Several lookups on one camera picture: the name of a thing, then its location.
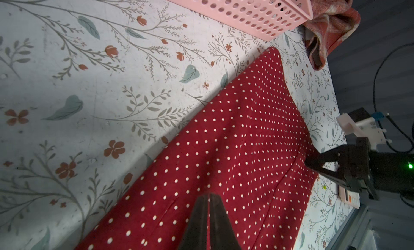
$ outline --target floral tablecloth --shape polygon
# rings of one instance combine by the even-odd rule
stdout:
[[[72,249],[182,127],[262,51],[282,54],[315,147],[345,143],[326,66],[296,28],[263,42],[165,0],[0,0],[0,241]],[[318,178],[295,249],[351,209]]]

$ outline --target orange flower print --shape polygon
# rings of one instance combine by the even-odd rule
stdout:
[[[177,59],[179,59],[179,61],[183,61],[184,55],[181,52],[177,52]]]
[[[28,119],[23,118],[28,115],[28,110],[22,110],[19,115],[16,114],[16,112],[12,109],[8,110],[4,113],[6,116],[11,116],[14,118],[8,119],[7,124],[10,126],[13,126],[16,124],[17,121],[19,121],[20,124],[26,124],[28,123]]]
[[[124,154],[124,153],[125,153],[124,143],[122,141],[118,141],[117,143],[115,143],[115,140],[111,140],[109,142],[109,148],[105,149],[105,151],[103,152],[103,155],[109,156],[110,154],[112,154],[112,157],[117,159],[119,157],[119,154]]]
[[[87,67],[87,66],[85,66],[85,65],[83,65],[83,64],[80,64],[80,65],[79,65],[79,68],[80,68],[81,70],[87,70],[87,69],[88,69],[88,67]]]
[[[75,176],[75,172],[73,171],[75,167],[76,163],[73,161],[69,165],[67,163],[60,163],[60,167],[55,170],[55,173],[59,174],[60,179],[66,178],[67,176],[72,178]]]
[[[113,58],[113,56],[118,56],[118,50],[112,45],[106,46],[105,52],[106,55],[110,56],[111,58]]]
[[[127,173],[127,175],[124,177],[124,184],[128,184],[132,179],[132,174],[131,173]]]
[[[145,20],[144,18],[142,18],[142,16],[138,16],[137,17],[137,21],[140,25],[145,26],[147,25],[147,20]]]
[[[10,162],[10,161],[6,161],[6,162],[3,163],[3,165],[5,165],[7,167],[11,166],[12,164],[13,164],[13,162]]]

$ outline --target pink plastic basket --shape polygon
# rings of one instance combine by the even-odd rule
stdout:
[[[313,18],[311,0],[169,0],[270,41]]]

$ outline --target black cable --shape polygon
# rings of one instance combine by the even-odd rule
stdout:
[[[374,104],[374,111],[376,112],[377,111],[377,104],[376,104],[376,102],[375,102],[375,82],[376,82],[376,80],[377,80],[377,76],[378,76],[378,73],[380,72],[380,69],[382,68],[382,66],[384,65],[384,63],[388,60],[388,58],[394,53],[394,52],[396,52],[396,51],[398,51],[398,50],[400,50],[400,49],[402,49],[402,48],[405,48],[405,47],[408,47],[408,46],[414,46],[414,42],[412,42],[412,43],[407,43],[407,44],[404,44],[404,45],[401,45],[401,46],[398,46],[397,48],[395,48],[394,50],[392,50],[386,57],[385,57],[385,59],[381,62],[381,64],[380,64],[380,66],[378,67],[378,69],[377,69],[377,72],[375,73],[375,77],[374,77],[374,86],[373,86],[373,92],[372,92],[372,95],[373,95],[373,104]],[[410,153],[413,149],[414,149],[414,142],[412,141],[412,139],[407,135],[407,134],[405,134],[398,126],[397,126],[397,124],[392,120],[392,118],[390,117],[390,115],[389,114],[387,114],[386,115],[386,118],[391,122],[391,124],[402,134],[402,135],[404,135],[404,137],[406,137],[407,139],[408,139],[408,141],[411,143],[411,149],[409,149],[409,150],[407,150],[407,151],[399,151],[399,150],[397,150],[397,149],[394,149],[391,145],[390,145],[390,143],[388,143],[388,141],[386,141],[386,143],[387,143],[387,146],[392,150],[392,151],[394,151],[394,152],[396,152],[396,153]],[[380,120],[378,120],[378,126],[382,129],[383,128],[383,126],[381,125],[381,122],[380,122]],[[411,136],[414,138],[414,123],[413,123],[413,126],[412,126],[412,128],[411,128]]]

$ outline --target polka dot cloth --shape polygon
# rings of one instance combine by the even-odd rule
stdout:
[[[173,139],[77,249],[177,249],[195,200],[221,196],[242,249],[292,249],[316,154],[268,48]]]

